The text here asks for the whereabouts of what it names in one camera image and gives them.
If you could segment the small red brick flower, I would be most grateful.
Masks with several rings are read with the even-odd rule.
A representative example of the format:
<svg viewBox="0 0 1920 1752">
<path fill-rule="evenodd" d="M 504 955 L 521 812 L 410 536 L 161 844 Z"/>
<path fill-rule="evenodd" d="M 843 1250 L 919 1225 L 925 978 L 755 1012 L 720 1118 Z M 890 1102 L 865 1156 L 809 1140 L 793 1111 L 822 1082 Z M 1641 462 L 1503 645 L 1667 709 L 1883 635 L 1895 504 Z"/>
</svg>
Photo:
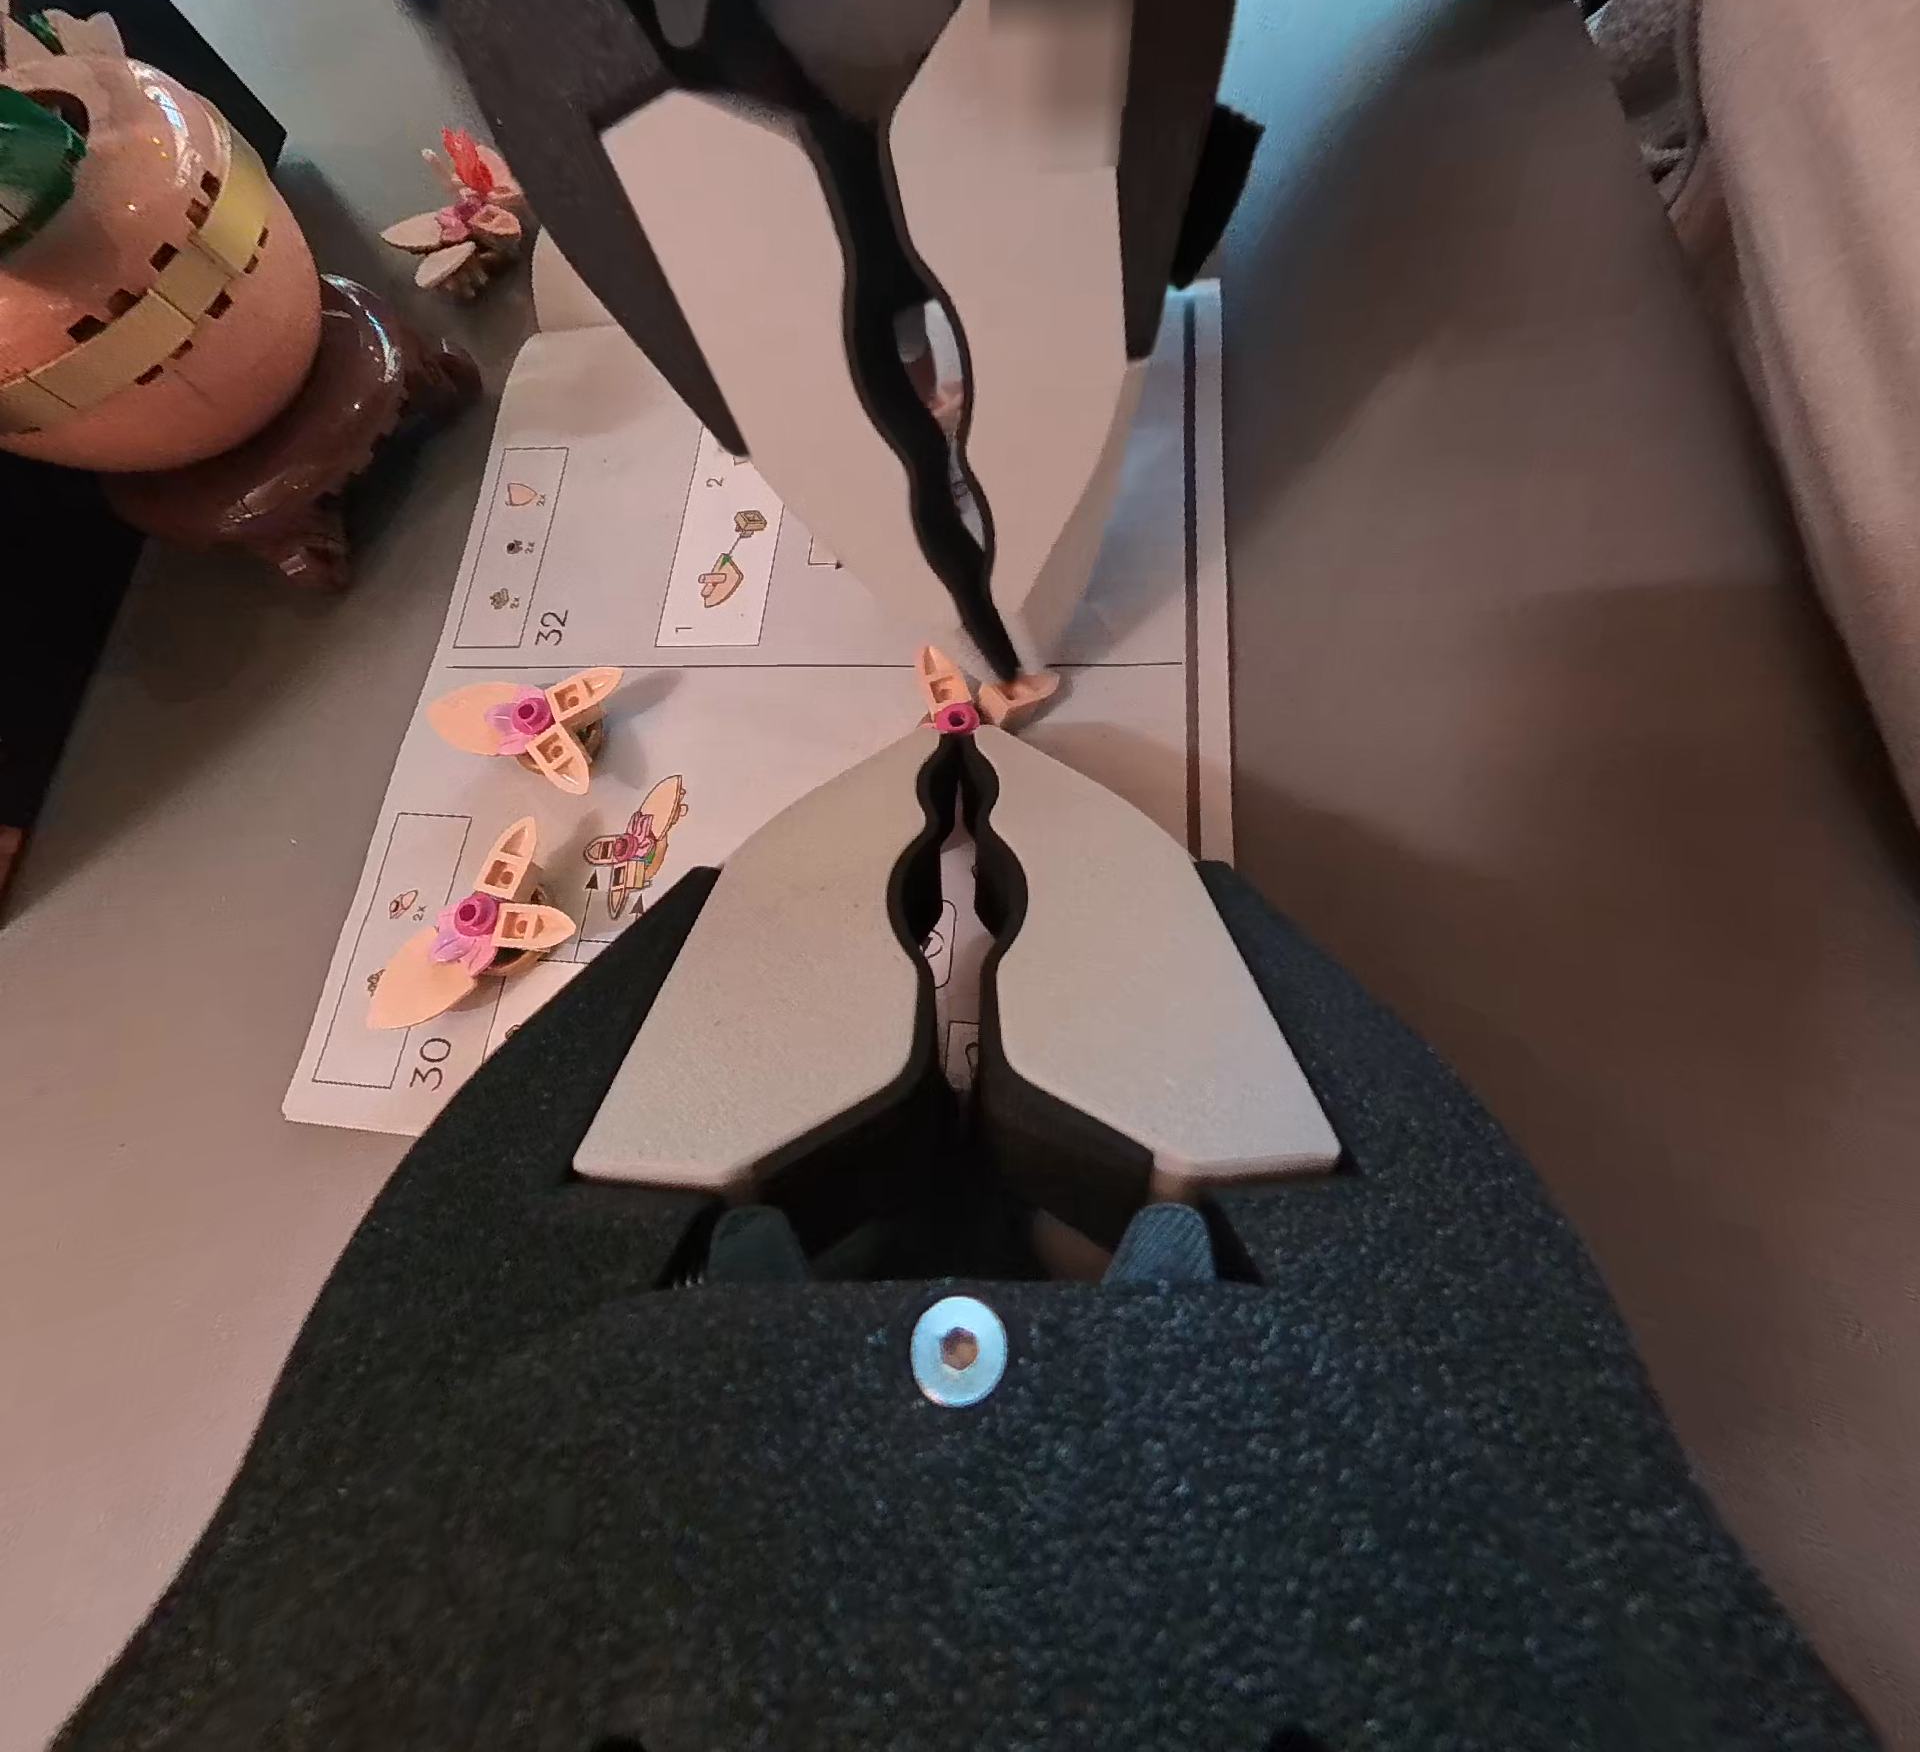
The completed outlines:
<svg viewBox="0 0 1920 1752">
<path fill-rule="evenodd" d="M 467 129 L 446 128 L 421 160 L 443 201 L 384 228 L 380 237 L 414 259 L 417 288 L 471 300 L 517 261 L 526 232 L 525 192 L 504 158 Z"/>
</svg>

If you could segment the peach pink brick flower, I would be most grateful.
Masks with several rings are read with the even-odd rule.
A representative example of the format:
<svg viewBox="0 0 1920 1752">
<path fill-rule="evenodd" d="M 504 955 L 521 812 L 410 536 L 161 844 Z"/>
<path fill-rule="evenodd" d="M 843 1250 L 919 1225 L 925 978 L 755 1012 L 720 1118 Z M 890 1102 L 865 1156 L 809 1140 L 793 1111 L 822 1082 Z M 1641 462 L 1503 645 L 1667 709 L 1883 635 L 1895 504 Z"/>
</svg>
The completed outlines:
<svg viewBox="0 0 1920 1752">
<path fill-rule="evenodd" d="M 606 704 L 623 668 L 598 666 L 551 686 L 482 681 L 440 695 L 428 722 L 471 757 L 515 760 L 555 790 L 586 796 L 606 741 Z"/>
<path fill-rule="evenodd" d="M 485 978 L 529 969 L 578 936 L 578 922 L 537 895 L 539 838 L 531 812 L 497 836 L 468 892 L 378 971 L 370 1029 L 410 1031 L 440 1019 Z"/>
<path fill-rule="evenodd" d="M 934 645 L 919 649 L 913 669 L 925 701 L 922 724 L 952 738 L 980 729 L 1016 729 L 1047 708 L 1062 687 L 1062 677 L 1054 672 L 975 683 Z"/>
</svg>

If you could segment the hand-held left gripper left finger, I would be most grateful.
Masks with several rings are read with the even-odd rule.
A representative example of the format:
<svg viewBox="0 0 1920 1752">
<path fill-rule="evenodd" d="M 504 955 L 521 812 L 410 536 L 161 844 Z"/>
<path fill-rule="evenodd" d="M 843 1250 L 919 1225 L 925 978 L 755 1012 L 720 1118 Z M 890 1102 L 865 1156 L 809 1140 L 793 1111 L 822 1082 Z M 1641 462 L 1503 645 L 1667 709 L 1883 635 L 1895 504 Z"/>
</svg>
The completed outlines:
<svg viewBox="0 0 1920 1752">
<path fill-rule="evenodd" d="M 951 1111 L 938 988 L 942 736 L 785 806 L 718 871 L 575 1153 L 649 1190 L 763 1190 L 916 1149 Z"/>
</svg>

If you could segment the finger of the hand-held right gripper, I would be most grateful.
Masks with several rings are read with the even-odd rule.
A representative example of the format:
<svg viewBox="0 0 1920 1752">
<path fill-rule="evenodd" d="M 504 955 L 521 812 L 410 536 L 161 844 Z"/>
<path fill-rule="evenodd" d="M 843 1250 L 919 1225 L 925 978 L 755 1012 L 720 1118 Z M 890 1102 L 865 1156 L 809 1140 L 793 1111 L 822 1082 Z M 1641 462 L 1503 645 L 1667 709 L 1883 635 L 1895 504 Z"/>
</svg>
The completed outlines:
<svg viewBox="0 0 1920 1752">
<path fill-rule="evenodd" d="M 874 261 L 847 254 L 807 140 L 672 89 L 602 146 L 760 478 L 902 635 L 957 638 L 1014 677 L 1021 649 L 957 504 L 948 434 L 903 363 Z"/>
<path fill-rule="evenodd" d="M 1119 490 L 1142 363 L 1117 158 L 1133 0 L 962 0 L 894 111 L 907 239 L 957 316 L 965 460 L 1016 649 L 1058 649 Z"/>
</svg>

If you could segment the pink cream brick pot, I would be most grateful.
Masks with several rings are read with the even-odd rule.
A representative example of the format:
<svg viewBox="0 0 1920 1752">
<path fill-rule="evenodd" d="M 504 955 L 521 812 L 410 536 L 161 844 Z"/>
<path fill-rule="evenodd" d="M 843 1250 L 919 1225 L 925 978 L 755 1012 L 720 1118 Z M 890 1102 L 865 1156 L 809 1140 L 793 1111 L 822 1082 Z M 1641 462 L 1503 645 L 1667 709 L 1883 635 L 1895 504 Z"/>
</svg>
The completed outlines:
<svg viewBox="0 0 1920 1752">
<path fill-rule="evenodd" d="M 316 264 L 219 107 L 109 12 L 4 0 L 3 447 L 167 474 L 247 444 L 319 353 Z"/>
</svg>

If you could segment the paper instruction sheet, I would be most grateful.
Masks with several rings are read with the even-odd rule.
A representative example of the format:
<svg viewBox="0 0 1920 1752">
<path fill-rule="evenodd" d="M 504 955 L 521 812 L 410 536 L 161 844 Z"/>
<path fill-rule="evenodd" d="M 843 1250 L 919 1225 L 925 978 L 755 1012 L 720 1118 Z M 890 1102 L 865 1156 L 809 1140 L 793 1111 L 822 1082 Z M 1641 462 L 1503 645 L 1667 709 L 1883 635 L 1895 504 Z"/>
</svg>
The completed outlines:
<svg viewBox="0 0 1920 1752">
<path fill-rule="evenodd" d="M 1231 860 L 1232 709 L 1222 305 L 1165 303 L 1089 593 L 1035 743 Z M 592 788 L 568 796 L 428 722 L 482 681 L 623 668 Z M 720 447 L 618 328 L 519 350 L 458 584 L 381 802 L 293 1082 L 291 1122 L 414 1138 L 545 999 L 695 867 L 897 738 L 910 647 L 828 543 Z M 539 882 L 578 936 L 531 976 L 374 1031 L 386 961 L 468 892 L 494 838 L 541 826 Z"/>
</svg>

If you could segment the brown glossy brick stand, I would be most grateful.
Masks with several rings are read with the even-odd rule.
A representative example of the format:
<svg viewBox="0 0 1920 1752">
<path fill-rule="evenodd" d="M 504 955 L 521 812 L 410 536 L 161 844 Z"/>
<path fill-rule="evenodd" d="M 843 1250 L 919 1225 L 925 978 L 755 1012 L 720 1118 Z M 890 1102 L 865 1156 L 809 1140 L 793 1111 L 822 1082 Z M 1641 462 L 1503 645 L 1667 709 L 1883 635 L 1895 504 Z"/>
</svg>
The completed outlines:
<svg viewBox="0 0 1920 1752">
<path fill-rule="evenodd" d="M 467 349 L 421 332 L 389 300 L 321 276 L 310 372 L 253 440 L 194 466 L 100 474 L 114 516 L 180 548 L 245 552 L 310 593 L 349 586 L 349 490 L 482 393 Z"/>
</svg>

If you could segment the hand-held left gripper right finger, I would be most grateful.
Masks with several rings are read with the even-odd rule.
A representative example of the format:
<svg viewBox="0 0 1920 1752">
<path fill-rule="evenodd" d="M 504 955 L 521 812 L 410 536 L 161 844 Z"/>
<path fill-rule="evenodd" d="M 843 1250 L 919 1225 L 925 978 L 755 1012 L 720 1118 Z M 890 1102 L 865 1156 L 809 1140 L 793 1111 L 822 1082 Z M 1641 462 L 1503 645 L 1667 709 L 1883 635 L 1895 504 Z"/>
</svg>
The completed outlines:
<svg viewBox="0 0 1920 1752">
<path fill-rule="evenodd" d="M 1143 1153 L 1147 1186 L 1329 1172 L 1339 1146 L 1197 858 L 1136 805 L 1021 736 L 976 736 L 975 840 L 1007 848 L 999 1055 L 1018 1088 Z"/>
</svg>

